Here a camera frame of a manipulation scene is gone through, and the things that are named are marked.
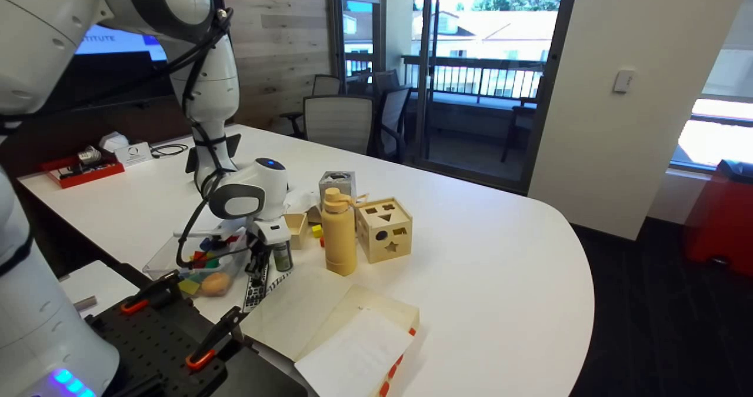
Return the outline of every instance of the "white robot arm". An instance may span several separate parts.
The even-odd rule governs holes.
[[[0,0],[0,14],[3,130],[40,109],[91,25],[153,35],[175,64],[228,16],[215,9],[212,0]],[[228,156],[224,122],[239,101],[228,36],[170,79],[193,129],[198,161],[194,182],[204,202],[218,217],[245,217],[247,229],[264,244],[290,239],[282,220],[285,168],[271,159],[257,159],[238,170]],[[4,174],[0,295],[3,395],[102,395],[118,367],[118,352],[91,331],[65,298]]]

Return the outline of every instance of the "bottle cap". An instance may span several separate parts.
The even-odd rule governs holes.
[[[325,190],[324,209],[330,213],[345,212],[352,199],[346,194],[339,192],[337,188],[327,188]]]

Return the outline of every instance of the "wall switch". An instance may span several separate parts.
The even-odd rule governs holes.
[[[614,80],[614,92],[622,92],[622,94],[628,92],[634,75],[635,71],[633,70],[623,69],[619,71],[616,80]]]

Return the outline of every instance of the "black pegboard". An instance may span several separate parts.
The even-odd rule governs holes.
[[[121,303],[90,322],[92,329],[121,355],[108,391],[128,389],[158,375],[163,395],[202,397],[211,394],[228,376],[224,363],[216,357],[199,372],[189,370],[185,358],[199,346],[196,340],[150,306],[126,315],[120,310]]]

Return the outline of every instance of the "yellow water bottle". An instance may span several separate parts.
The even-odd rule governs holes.
[[[342,276],[355,271],[355,214],[350,196],[327,188],[322,204],[327,269]]]

